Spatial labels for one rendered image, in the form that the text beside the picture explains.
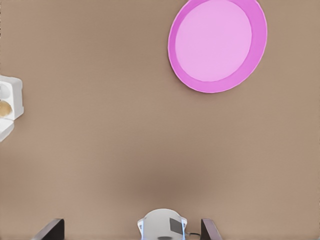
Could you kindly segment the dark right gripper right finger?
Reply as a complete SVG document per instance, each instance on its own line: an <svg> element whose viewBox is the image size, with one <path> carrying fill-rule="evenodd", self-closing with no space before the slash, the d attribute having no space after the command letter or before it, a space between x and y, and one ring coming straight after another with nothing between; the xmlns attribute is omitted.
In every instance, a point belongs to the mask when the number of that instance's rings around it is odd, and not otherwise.
<svg viewBox="0 0 320 240"><path fill-rule="evenodd" d="M222 240L222 237L212 219L201 219L200 240Z"/></svg>

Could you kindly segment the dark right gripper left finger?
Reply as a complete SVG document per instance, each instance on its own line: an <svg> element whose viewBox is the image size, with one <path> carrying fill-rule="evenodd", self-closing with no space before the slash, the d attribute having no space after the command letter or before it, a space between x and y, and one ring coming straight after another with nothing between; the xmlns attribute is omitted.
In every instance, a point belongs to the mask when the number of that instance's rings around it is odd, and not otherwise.
<svg viewBox="0 0 320 240"><path fill-rule="evenodd" d="M31 240L65 240L65 220L63 218L51 220Z"/></svg>

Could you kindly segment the white egg box lid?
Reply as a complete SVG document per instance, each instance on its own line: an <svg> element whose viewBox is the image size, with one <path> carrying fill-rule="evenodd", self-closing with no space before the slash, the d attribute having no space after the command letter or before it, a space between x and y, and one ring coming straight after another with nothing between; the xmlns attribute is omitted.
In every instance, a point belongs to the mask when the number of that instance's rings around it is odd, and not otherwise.
<svg viewBox="0 0 320 240"><path fill-rule="evenodd" d="M10 135L14 127L14 120L9 118L0 118L0 143Z"/></svg>

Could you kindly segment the brown egg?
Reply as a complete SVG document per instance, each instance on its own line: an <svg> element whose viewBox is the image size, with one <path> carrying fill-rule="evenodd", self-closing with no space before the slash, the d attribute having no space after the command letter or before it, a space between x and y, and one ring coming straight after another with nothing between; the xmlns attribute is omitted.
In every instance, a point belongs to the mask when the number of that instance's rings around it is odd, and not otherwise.
<svg viewBox="0 0 320 240"><path fill-rule="evenodd" d="M0 100L0 118L4 118L5 116L9 115L11 112L12 112L11 105L4 100Z"/></svg>

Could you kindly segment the white egg box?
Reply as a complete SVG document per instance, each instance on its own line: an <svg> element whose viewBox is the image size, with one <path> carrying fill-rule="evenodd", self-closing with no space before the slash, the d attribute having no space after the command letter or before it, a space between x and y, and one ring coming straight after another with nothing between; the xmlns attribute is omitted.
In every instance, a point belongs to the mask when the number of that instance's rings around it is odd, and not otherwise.
<svg viewBox="0 0 320 240"><path fill-rule="evenodd" d="M4 102L10 105L11 112L2 118L14 121L24 113L21 79L0 75L0 105Z"/></svg>

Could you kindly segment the pink round plate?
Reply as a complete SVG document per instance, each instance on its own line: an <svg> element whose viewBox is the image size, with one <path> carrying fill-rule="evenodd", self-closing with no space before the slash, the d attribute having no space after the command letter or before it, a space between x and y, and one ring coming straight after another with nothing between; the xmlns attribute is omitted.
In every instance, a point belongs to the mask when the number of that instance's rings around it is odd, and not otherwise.
<svg viewBox="0 0 320 240"><path fill-rule="evenodd" d="M171 25L168 58L186 86L220 93L252 74L267 37L267 20L258 0L188 0Z"/></svg>

